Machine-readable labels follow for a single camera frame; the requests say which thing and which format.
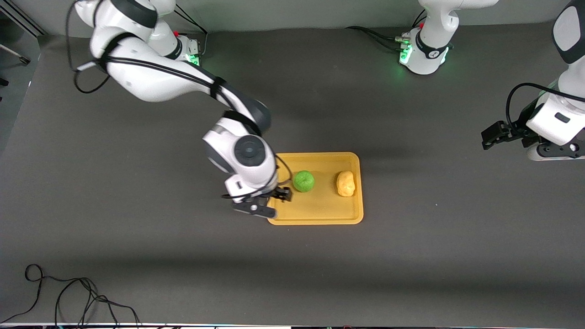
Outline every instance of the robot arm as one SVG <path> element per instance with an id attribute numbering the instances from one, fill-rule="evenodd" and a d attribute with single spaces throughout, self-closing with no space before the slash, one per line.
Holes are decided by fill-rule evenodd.
<path id="1" fill-rule="evenodd" d="M 90 6 L 95 1 L 102 4 Z M 143 12 L 156 12 L 147 0 L 89 0 L 76 4 L 82 12 L 91 8 L 95 16 L 90 51 L 96 64 L 143 101 L 162 102 L 200 91 L 228 106 L 230 110 L 203 137 L 207 157 L 231 175 L 225 181 L 229 195 L 224 197 L 233 200 L 234 209 L 275 217 L 276 211 L 266 206 L 268 199 L 290 201 L 292 194 L 290 189 L 277 186 L 275 156 L 262 139 L 262 133 L 270 127 L 268 109 L 185 58 L 175 60 L 151 47 L 148 41 L 160 22 L 147 22 L 138 16 L 129 19 L 127 14 L 133 15 L 131 12 L 121 14 L 122 7 L 116 7 L 121 1 L 143 3 L 146 8 Z M 173 34 L 166 34 L 166 39 L 170 37 L 180 42 Z"/>
<path id="2" fill-rule="evenodd" d="M 78 0 L 77 14 L 93 28 L 114 26 L 138 36 L 158 54 L 177 60 L 197 61 L 199 44 L 175 36 L 162 17 L 172 13 L 175 0 Z"/>
<path id="3" fill-rule="evenodd" d="M 409 45 L 400 63 L 417 74 L 434 73 L 445 61 L 448 44 L 459 27 L 459 17 L 455 10 L 485 8 L 498 1 L 418 0 L 426 10 L 426 20 L 422 28 L 414 27 L 402 34 L 401 40 L 406 38 Z"/>
<path id="4" fill-rule="evenodd" d="M 558 83 L 548 88 L 525 83 L 508 97 L 507 122 L 498 121 L 482 132 L 485 150 L 501 142 L 522 139 L 531 160 L 584 159 L 585 143 L 580 137 L 585 127 L 585 0 L 573 0 L 553 26 L 553 41 L 569 68 Z M 517 121 L 511 122 L 510 98 L 523 85 L 542 89 L 526 106 Z"/>

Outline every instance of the yellow potato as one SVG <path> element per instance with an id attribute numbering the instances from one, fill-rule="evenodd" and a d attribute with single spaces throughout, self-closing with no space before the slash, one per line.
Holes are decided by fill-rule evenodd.
<path id="1" fill-rule="evenodd" d="M 342 197 L 350 197 L 356 190 L 352 172 L 340 172 L 337 176 L 337 193 Z"/>

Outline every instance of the yellow tray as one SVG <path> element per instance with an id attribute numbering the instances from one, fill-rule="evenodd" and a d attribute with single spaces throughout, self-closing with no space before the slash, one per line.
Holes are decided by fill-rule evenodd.
<path id="1" fill-rule="evenodd" d="M 271 198 L 268 206 L 277 211 L 276 218 L 268 221 L 274 225 L 333 225 L 357 224 L 364 217 L 362 200 L 362 176 L 360 160 L 352 152 L 324 153 L 279 153 L 293 174 L 308 170 L 315 177 L 315 187 L 309 192 L 297 191 L 292 183 L 292 201 L 282 202 Z M 288 177 L 287 169 L 278 164 L 279 180 Z M 351 197 L 342 197 L 337 193 L 337 175 L 350 170 L 356 183 L 356 190 Z"/>

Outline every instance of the gray table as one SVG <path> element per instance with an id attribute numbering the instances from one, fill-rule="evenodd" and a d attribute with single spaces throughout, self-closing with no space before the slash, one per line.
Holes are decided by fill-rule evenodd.
<path id="1" fill-rule="evenodd" d="M 0 164 L 0 314 L 32 302 L 22 272 L 37 262 L 145 322 L 583 328 L 585 163 L 480 145 L 514 85 L 565 69 L 550 29 L 462 27 L 427 77 L 354 30 L 212 34 L 204 67 L 272 110 L 274 150 L 359 155 L 364 220 L 327 227 L 275 227 L 219 198 L 200 138 L 221 104 L 149 104 L 114 82 L 80 94 L 64 39 L 43 39 Z M 87 41 L 73 46 L 81 62 Z M 18 320 L 51 321 L 62 287 Z M 67 320 L 84 298 L 64 296 Z"/>

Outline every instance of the gray backdrop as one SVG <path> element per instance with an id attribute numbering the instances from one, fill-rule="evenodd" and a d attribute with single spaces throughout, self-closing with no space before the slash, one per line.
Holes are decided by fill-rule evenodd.
<path id="1" fill-rule="evenodd" d="M 480 146 L 514 85 L 565 69 L 550 29 L 462 27 L 428 77 L 354 30 L 212 35 L 204 67 L 272 110 L 274 150 L 360 157 L 364 220 L 323 227 L 275 227 L 219 198 L 226 177 L 200 139 L 221 104 L 149 104 L 113 81 L 80 94 L 63 38 L 42 39 L 0 162 L 0 316 L 31 304 L 22 272 L 37 262 L 147 322 L 583 328 L 584 163 Z M 73 49 L 82 62 L 87 40 Z M 514 115 L 536 95 L 519 91 Z M 18 320 L 51 321 L 62 287 Z M 66 320 L 84 298 L 64 296 Z"/>

